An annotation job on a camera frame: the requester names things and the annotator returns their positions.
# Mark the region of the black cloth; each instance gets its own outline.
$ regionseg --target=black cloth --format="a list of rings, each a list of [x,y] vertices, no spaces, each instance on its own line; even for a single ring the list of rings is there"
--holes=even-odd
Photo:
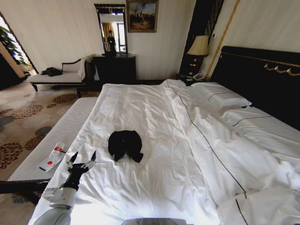
[[[142,148],[142,140],[139,134],[134,131],[123,130],[113,132],[108,139],[108,152],[117,162],[125,155],[125,152],[134,161],[139,163],[143,157],[140,153]]]
[[[59,69],[56,69],[54,67],[49,67],[46,70],[42,71],[42,75],[58,76],[58,75],[62,75],[62,72]]]
[[[116,47],[115,47],[116,41],[115,41],[114,37],[108,37],[107,42],[109,44],[111,52],[113,52],[113,53],[116,52]]]

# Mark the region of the picture frame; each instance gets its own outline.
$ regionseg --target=picture frame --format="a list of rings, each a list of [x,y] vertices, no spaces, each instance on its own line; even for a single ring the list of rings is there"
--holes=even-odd
[[[157,30],[158,0],[126,0],[128,32]]]

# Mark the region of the bench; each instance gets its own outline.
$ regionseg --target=bench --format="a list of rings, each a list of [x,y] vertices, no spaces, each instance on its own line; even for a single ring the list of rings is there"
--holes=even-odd
[[[61,66],[62,75],[48,76],[36,74],[30,76],[27,80],[31,83],[35,91],[38,91],[37,84],[85,86],[87,83],[93,81],[96,72],[93,55],[75,62],[63,62]]]
[[[50,155],[57,142],[63,142],[64,149],[69,149],[90,115],[96,100],[97,97],[78,99],[19,165],[8,181],[0,181],[0,194],[20,193],[36,205],[39,197],[34,192],[44,190],[59,165],[58,163],[50,171],[43,172],[38,168],[38,164]]]

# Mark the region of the robotic hand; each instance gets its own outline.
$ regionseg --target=robotic hand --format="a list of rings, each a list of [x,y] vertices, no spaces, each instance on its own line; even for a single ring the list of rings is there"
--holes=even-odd
[[[74,164],[78,155],[76,152],[68,163],[67,170],[70,175],[60,188],[47,188],[43,197],[49,200],[53,209],[45,212],[34,225],[69,225],[71,211],[74,206],[75,195],[78,190],[81,176],[95,165],[96,151],[87,163]]]

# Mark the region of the black headboard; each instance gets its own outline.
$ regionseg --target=black headboard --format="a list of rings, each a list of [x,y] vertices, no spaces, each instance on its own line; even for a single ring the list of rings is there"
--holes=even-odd
[[[300,130],[300,53],[224,46],[210,82]]]

